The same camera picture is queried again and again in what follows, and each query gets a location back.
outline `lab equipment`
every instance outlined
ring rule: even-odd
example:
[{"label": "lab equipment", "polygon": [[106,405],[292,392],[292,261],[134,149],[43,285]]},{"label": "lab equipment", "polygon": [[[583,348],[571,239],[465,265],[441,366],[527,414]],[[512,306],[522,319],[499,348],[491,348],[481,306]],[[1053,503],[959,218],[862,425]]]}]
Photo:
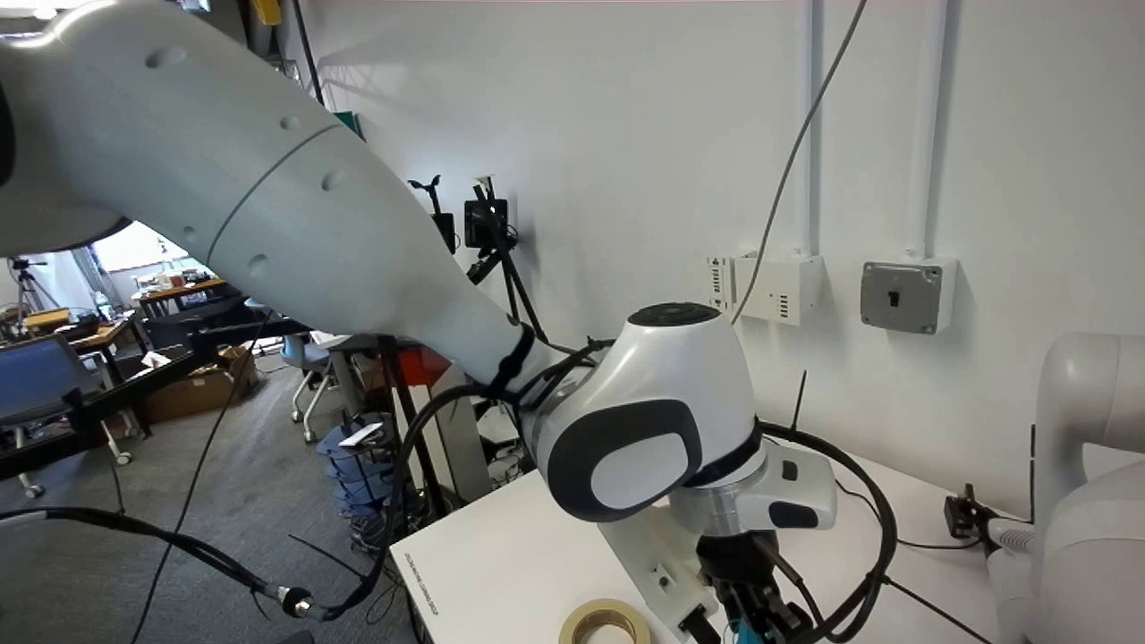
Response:
[{"label": "lab equipment", "polygon": [[1042,366],[1034,524],[991,521],[1001,639],[1121,644],[1142,629],[1145,463],[1085,474],[1085,448],[1145,449],[1145,337],[1078,333]]},{"label": "lab equipment", "polygon": [[[673,497],[678,530],[720,540],[716,549],[769,530],[830,524],[826,456],[782,449],[755,425],[747,366],[720,311],[644,306],[604,356],[591,350],[583,368],[560,373],[560,350],[465,283],[408,184],[355,132],[174,5],[65,13],[49,30],[0,47],[0,79],[0,128],[15,132],[0,149],[12,164],[0,212],[17,213],[0,218],[0,255],[72,248],[140,218],[316,329],[388,333],[441,350],[487,397],[532,412],[527,442],[553,502],[604,521],[659,620],[709,636],[697,626],[703,584],[641,521],[659,497]],[[778,558],[764,549],[759,568],[764,578],[732,578],[728,598],[771,591]],[[871,603],[875,584],[870,575],[849,609]],[[792,620],[778,598],[736,609],[782,636],[824,636],[842,623],[842,612]]]}]

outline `floor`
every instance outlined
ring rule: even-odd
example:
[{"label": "floor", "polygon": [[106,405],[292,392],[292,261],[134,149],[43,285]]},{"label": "floor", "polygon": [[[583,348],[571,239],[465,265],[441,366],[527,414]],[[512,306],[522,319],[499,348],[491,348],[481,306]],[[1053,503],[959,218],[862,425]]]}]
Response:
[{"label": "floor", "polygon": [[[256,356],[256,392],[220,414],[207,449],[182,534],[194,534],[245,568],[338,599],[355,578],[316,549],[303,536],[356,568],[369,558],[350,549],[347,521],[337,511],[337,486],[316,448],[289,423],[289,387],[298,373],[280,356]],[[215,414],[152,425],[131,442],[131,463],[119,469],[124,511],[164,530],[174,524],[194,463],[207,442]],[[37,481],[39,503],[114,508],[109,454],[65,456]],[[20,508],[20,486],[0,481],[0,508]],[[146,599],[164,543],[122,536],[74,521],[20,521],[0,534],[0,639],[6,644],[130,644]],[[263,616],[251,592],[215,568],[171,549],[140,639],[169,644],[256,644],[256,639],[385,639],[412,644],[408,603],[385,575],[374,592],[338,623],[298,623],[274,603]]]}]

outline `window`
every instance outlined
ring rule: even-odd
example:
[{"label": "window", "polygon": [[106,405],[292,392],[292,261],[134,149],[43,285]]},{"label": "window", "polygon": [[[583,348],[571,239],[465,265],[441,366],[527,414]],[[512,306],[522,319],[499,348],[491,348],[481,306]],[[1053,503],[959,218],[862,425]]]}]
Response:
[{"label": "window", "polygon": [[164,265],[186,256],[182,248],[169,242],[161,231],[131,221],[114,236],[93,242],[105,270],[130,270],[144,265]]}]

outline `electrical outlet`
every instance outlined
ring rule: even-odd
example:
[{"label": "electrical outlet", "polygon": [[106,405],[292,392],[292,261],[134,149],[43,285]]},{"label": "electrical outlet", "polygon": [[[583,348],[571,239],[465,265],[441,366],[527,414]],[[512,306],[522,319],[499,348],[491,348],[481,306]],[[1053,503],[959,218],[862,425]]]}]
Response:
[{"label": "electrical outlet", "polygon": [[755,255],[713,256],[709,265],[713,265],[713,305],[720,311],[736,311],[741,301],[747,298],[745,319],[764,319],[778,325],[802,325],[824,283],[820,256],[764,256],[759,265],[755,285],[750,285]]},{"label": "electrical outlet", "polygon": [[951,319],[959,261],[864,261],[860,316],[864,325],[936,337]]}]

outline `white electrical box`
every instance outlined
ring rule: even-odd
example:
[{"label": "white electrical box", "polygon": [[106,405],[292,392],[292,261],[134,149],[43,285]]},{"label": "white electrical box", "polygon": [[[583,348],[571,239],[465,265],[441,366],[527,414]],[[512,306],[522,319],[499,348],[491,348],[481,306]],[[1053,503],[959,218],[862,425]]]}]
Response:
[{"label": "white electrical box", "polygon": [[764,319],[778,325],[802,325],[824,285],[820,256],[761,256],[755,285],[755,255],[713,256],[709,265],[713,305],[720,311],[736,311],[745,301],[745,319]]}]

